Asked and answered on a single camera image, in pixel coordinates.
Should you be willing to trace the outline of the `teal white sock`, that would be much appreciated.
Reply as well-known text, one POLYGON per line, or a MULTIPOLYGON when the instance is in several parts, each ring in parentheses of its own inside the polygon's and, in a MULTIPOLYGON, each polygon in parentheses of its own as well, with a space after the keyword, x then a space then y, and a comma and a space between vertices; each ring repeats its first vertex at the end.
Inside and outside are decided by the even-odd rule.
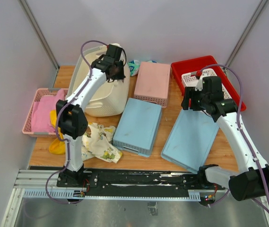
POLYGON ((138 60, 132 60, 128 62, 131 77, 136 76, 138 74, 141 63, 142 62, 138 60))

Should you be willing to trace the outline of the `pink perforated basket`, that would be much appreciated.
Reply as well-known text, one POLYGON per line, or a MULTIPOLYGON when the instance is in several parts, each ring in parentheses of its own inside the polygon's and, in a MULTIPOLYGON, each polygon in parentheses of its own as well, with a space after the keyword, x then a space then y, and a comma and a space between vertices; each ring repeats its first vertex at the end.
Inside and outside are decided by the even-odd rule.
POLYGON ((166 108, 168 106, 170 70, 169 64, 142 62, 133 97, 166 108))

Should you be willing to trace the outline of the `pink basket with clothes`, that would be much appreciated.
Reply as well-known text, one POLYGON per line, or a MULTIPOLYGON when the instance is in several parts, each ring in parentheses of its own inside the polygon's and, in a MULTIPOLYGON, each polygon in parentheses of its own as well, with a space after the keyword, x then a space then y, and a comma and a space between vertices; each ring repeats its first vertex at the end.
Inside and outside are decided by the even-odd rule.
POLYGON ((37 89, 22 133, 35 138, 56 137, 51 111, 55 111, 57 101, 64 100, 67 93, 66 88, 37 89))

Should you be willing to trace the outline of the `large cream laundry basket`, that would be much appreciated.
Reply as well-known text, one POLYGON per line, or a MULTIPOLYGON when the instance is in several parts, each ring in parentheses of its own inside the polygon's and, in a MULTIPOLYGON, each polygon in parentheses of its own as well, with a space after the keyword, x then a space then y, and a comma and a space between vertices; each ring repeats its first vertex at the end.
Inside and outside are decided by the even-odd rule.
MULTIPOLYGON (((69 90, 66 95, 68 100, 75 93, 76 89, 89 75, 89 66, 80 56, 75 66, 69 90)), ((92 96, 85 113, 93 117, 106 117, 119 115, 123 112, 128 100, 130 86, 130 69, 124 66, 124 80, 115 80, 114 82, 105 82, 92 96)))

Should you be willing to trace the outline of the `yellow cloth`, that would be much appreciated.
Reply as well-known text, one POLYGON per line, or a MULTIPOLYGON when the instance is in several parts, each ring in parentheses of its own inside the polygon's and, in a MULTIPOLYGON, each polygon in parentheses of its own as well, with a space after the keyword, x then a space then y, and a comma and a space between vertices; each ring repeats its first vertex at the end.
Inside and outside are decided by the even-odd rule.
MULTIPOLYGON (((51 125, 55 128, 57 120, 56 110, 50 111, 50 122, 51 125)), ((55 155, 64 155, 65 154, 65 143, 56 138, 49 146, 49 152, 55 155)))

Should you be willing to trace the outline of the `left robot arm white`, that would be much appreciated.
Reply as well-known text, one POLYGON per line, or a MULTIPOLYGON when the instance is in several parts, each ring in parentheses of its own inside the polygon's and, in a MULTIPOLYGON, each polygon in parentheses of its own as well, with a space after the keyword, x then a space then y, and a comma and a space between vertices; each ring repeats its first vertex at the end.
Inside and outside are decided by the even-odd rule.
POLYGON ((84 164, 81 157, 82 137, 88 128, 84 114, 86 106, 96 91, 106 82, 123 81, 126 64, 125 50, 108 44, 101 57, 88 64, 89 71, 78 88, 65 101, 56 103, 55 131, 65 143, 66 160, 58 172, 58 187, 82 187, 85 182, 84 164))

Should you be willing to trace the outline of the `pink cloth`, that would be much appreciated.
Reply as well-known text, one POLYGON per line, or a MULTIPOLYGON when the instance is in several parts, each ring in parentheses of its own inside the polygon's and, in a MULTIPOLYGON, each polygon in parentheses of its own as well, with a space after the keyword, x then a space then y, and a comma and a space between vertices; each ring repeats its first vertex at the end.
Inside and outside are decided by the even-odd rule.
POLYGON ((31 119, 32 132, 55 132, 50 122, 50 111, 56 110, 58 100, 65 100, 64 89, 60 89, 55 95, 42 96, 39 101, 34 102, 31 119))

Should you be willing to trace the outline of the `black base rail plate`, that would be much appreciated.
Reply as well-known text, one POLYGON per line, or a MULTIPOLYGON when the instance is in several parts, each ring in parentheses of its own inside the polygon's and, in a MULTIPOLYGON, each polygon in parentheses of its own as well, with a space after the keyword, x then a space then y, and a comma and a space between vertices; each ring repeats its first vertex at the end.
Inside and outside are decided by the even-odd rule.
POLYGON ((178 195, 190 190, 222 190, 210 183, 204 186, 197 174, 189 172, 144 171, 122 169, 82 169, 79 174, 68 170, 59 173, 58 187, 72 187, 89 191, 108 191, 113 195, 178 195))

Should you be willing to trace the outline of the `white perforated basket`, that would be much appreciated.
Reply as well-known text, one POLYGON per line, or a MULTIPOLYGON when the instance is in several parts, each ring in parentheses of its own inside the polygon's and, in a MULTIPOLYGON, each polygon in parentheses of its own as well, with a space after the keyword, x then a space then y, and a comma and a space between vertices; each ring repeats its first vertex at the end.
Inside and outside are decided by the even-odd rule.
POLYGON ((231 99, 222 79, 211 68, 182 74, 181 79, 184 86, 183 110, 205 111, 215 115, 219 113, 218 105, 231 99))

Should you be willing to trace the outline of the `red plastic tray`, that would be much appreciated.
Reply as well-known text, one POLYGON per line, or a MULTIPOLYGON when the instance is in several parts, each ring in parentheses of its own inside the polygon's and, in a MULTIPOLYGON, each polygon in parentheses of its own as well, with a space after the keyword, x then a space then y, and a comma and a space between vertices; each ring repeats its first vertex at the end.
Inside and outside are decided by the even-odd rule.
MULTIPOLYGON (((181 75, 185 73, 195 72, 200 70, 208 65, 217 64, 215 58, 211 55, 198 57, 189 60, 177 61, 171 64, 172 74, 176 83, 181 91, 182 96, 184 96, 184 85, 182 84, 181 75)), ((222 80, 222 84, 225 86, 232 99, 239 105, 240 96, 232 86, 231 82, 228 80, 227 76, 224 74, 222 69, 218 66, 212 67, 217 76, 219 76, 222 80)))

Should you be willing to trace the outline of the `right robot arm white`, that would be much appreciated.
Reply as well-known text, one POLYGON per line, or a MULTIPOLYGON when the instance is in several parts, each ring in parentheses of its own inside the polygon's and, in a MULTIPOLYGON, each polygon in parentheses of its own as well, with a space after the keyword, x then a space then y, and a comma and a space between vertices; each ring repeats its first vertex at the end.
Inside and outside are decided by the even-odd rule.
POLYGON ((253 144, 233 99, 225 99, 218 76, 200 76, 194 87, 186 87, 183 110, 206 111, 226 136, 234 152, 239 173, 216 164, 198 170, 197 183, 202 189, 214 183, 229 189, 237 201, 269 194, 269 164, 253 144))

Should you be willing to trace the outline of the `blue perforated basket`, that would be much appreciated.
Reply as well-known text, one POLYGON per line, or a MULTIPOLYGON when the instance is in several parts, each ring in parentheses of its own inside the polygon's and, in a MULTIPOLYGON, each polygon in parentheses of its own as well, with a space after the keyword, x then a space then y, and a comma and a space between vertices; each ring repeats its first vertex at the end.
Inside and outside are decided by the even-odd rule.
POLYGON ((161 157, 196 174, 206 162, 219 126, 203 112, 181 110, 161 157))
POLYGON ((129 98, 116 128, 113 145, 143 157, 151 156, 161 115, 160 105, 129 98))

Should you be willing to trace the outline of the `printed white baby cloth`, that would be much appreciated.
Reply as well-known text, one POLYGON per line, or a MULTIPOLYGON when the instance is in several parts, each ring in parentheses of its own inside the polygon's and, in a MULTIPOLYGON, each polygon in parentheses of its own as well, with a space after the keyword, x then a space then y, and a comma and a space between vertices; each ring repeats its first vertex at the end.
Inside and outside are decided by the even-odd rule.
POLYGON ((116 128, 91 122, 82 137, 81 157, 83 161, 96 157, 108 163, 117 163, 122 152, 113 145, 116 128))

